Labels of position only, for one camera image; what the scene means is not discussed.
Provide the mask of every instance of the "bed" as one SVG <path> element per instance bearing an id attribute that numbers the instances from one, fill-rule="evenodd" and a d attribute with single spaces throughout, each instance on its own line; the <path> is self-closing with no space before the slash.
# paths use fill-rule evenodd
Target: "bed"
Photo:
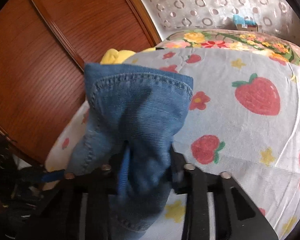
<path id="1" fill-rule="evenodd" d="M 194 78 L 176 151 L 205 172 L 231 172 L 286 238 L 300 220 L 300 48 L 267 34 L 205 29 L 175 33 L 157 47 L 164 49 L 125 63 Z M 48 155 L 48 171 L 66 168 L 88 114 L 86 101 Z M 184 211 L 185 197 L 171 193 L 144 239 L 178 239 Z"/>

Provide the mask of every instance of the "blue denim cloth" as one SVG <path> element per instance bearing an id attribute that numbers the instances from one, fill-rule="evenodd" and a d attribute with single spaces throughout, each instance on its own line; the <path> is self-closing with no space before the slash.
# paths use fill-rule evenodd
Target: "blue denim cloth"
<path id="1" fill-rule="evenodd" d="M 188 76 L 135 65 L 85 65 L 87 130 L 67 172 L 90 173 L 124 141 L 119 194 L 110 197 L 112 237 L 139 239 L 164 209 L 171 185 L 169 148 L 192 98 Z"/>

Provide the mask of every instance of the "stitching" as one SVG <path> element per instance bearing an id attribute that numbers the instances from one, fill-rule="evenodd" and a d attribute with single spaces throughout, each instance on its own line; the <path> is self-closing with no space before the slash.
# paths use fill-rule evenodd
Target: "stitching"
<path id="1" fill-rule="evenodd" d="M 86 156 L 84 163 L 82 164 L 82 169 L 83 169 L 83 173 L 87 173 L 87 168 L 88 165 L 91 163 L 92 161 L 92 157 L 93 157 L 93 150 L 92 150 L 92 146 L 89 143 L 89 141 L 91 140 L 92 136 L 89 132 L 87 132 L 87 134 L 84 136 L 84 144 L 88 149 L 88 155 Z"/>
<path id="2" fill-rule="evenodd" d="M 146 231 L 151 225 L 142 224 L 134 225 L 129 220 L 124 219 L 120 215 L 116 214 L 115 212 L 111 212 L 111 218 L 115 220 L 117 223 L 119 223 L 123 228 L 134 231 L 134 232 L 143 232 Z"/>
<path id="3" fill-rule="evenodd" d="M 165 83 L 175 88 L 185 90 L 189 96 L 192 96 L 192 89 L 189 85 L 184 82 L 178 81 L 174 78 L 166 77 L 160 74 L 153 73 L 123 73 L 114 76 L 108 76 L 97 80 L 94 84 L 94 91 L 101 91 L 105 87 L 113 88 L 117 83 L 128 82 L 128 81 L 140 81 L 149 80 L 155 82 Z M 94 105 L 95 92 L 92 93 L 91 103 Z"/>

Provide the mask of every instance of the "wooden wardrobe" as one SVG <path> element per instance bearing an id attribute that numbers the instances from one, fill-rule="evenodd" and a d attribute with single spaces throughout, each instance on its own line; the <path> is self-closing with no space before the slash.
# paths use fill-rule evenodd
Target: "wooden wardrobe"
<path id="1" fill-rule="evenodd" d="M 0 135 L 44 163 L 85 100 L 84 62 L 159 42 L 138 0 L 9 0 L 0 11 Z"/>

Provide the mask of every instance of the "metal bolt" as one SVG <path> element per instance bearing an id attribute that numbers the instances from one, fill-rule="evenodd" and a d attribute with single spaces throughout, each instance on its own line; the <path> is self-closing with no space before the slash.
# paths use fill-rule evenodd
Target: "metal bolt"
<path id="1" fill-rule="evenodd" d="M 188 171 L 192 171 L 195 169 L 195 166 L 192 163 L 186 163 L 184 168 Z"/>
<path id="2" fill-rule="evenodd" d="M 109 164 L 103 164 L 103 165 L 101 166 L 101 169 L 102 169 L 103 171 L 110 171 L 110 170 L 111 170 L 111 166 L 110 166 Z"/>
<path id="3" fill-rule="evenodd" d="M 227 172 L 227 171 L 224 171 L 222 173 L 220 173 L 220 176 L 223 178 L 223 179 L 230 179 L 231 178 L 231 173 Z"/>
<path id="4" fill-rule="evenodd" d="M 65 173 L 65 179 L 74 179 L 74 174 L 72 172 Z"/>

